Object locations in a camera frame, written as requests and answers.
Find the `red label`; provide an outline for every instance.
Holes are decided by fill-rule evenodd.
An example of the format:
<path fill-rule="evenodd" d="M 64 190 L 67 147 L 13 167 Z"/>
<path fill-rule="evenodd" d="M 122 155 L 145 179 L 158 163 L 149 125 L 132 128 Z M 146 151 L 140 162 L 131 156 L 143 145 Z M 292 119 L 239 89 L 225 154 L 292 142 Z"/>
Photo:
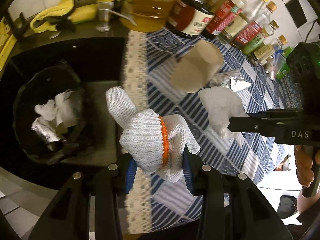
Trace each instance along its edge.
<path fill-rule="evenodd" d="M 218 22 L 213 22 L 213 18 L 211 23 L 209 23 L 209 25 L 207 26 L 206 30 L 213 35 L 219 35 L 229 25 L 229 23 L 231 23 L 232 20 L 236 18 L 236 16 L 241 12 L 241 8 L 239 8 L 236 5 L 233 6 L 231 10 L 226 14 L 226 16 L 223 19 L 220 19 Z"/>
<path fill-rule="evenodd" d="M 212 21 L 206 27 L 206 30 L 212 33 L 221 23 L 221 21 L 228 15 L 230 10 L 234 7 L 234 3 L 230 0 L 226 1 L 216 12 Z"/>
<path fill-rule="evenodd" d="M 262 31 L 262 28 L 256 22 L 252 22 L 248 27 L 246 27 L 235 39 L 235 41 L 246 45 L 251 41 L 259 32 Z"/>

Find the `green bottle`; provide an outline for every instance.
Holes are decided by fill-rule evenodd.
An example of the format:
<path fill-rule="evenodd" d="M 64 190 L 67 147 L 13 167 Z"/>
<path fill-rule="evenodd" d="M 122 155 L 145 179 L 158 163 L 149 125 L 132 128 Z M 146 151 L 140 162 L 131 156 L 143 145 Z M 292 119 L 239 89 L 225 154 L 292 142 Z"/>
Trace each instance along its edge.
<path fill-rule="evenodd" d="M 271 21 L 267 27 L 263 28 L 260 33 L 258 33 L 249 43 L 247 43 L 247 45 L 242 48 L 242 52 L 245 55 L 249 55 L 265 40 L 265 38 L 273 35 L 275 30 L 278 28 L 279 26 L 277 23 L 275 21 Z"/>

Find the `white lace trim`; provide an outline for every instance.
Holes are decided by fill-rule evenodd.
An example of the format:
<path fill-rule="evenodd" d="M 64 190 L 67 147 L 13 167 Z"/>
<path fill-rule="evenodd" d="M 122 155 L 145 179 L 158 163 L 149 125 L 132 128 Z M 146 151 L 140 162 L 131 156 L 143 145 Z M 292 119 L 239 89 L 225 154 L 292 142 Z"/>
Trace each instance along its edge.
<path fill-rule="evenodd" d="M 148 108 L 146 34 L 130 31 L 128 34 L 124 90 L 136 107 Z M 127 195 L 125 206 L 130 234 L 151 232 L 151 177 L 138 168 L 133 188 Z"/>

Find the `blue striped tablecloth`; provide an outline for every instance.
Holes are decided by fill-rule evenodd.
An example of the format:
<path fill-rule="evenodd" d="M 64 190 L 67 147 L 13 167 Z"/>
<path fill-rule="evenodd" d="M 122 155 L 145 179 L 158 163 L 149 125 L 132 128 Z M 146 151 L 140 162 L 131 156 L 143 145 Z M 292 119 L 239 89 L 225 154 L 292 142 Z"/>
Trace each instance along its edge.
<path fill-rule="evenodd" d="M 243 171 L 254 183 L 259 183 L 282 161 L 289 146 L 274 143 L 274 138 L 259 133 L 242 133 L 244 145 L 240 149 L 234 140 L 221 139 L 210 127 L 208 113 L 197 93 L 187 94 L 170 84 L 176 60 L 187 53 L 199 39 L 212 42 L 224 57 L 220 72 L 240 69 L 252 83 L 248 91 L 239 94 L 247 112 L 255 113 L 274 108 L 286 108 L 279 82 L 269 79 L 261 66 L 253 66 L 239 50 L 217 40 L 202 36 L 180 38 L 167 29 L 147 35 L 148 103 L 161 116 L 182 115 L 201 147 L 199 155 L 224 174 L 236 175 Z M 202 196 L 193 197 L 184 179 L 168 183 L 152 174 L 152 230 L 177 226 L 199 218 Z"/>

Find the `cable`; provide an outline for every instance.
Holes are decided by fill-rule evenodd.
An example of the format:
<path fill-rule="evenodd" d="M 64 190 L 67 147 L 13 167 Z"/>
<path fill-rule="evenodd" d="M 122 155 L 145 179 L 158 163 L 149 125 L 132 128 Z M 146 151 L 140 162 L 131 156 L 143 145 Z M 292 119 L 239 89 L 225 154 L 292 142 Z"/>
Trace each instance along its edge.
<path fill-rule="evenodd" d="M 310 29 L 310 31 L 308 32 L 308 34 L 307 34 L 307 36 L 306 36 L 306 40 L 305 40 L 304 42 L 307 42 L 307 39 L 308 39 L 308 37 L 309 37 L 309 34 L 311 33 L 313 27 L 315 26 L 315 23 L 316 23 L 317 20 L 318 20 L 318 19 L 316 19 L 316 20 L 313 21 L 313 24 L 312 24 L 312 26 L 311 26 L 311 29 Z"/>

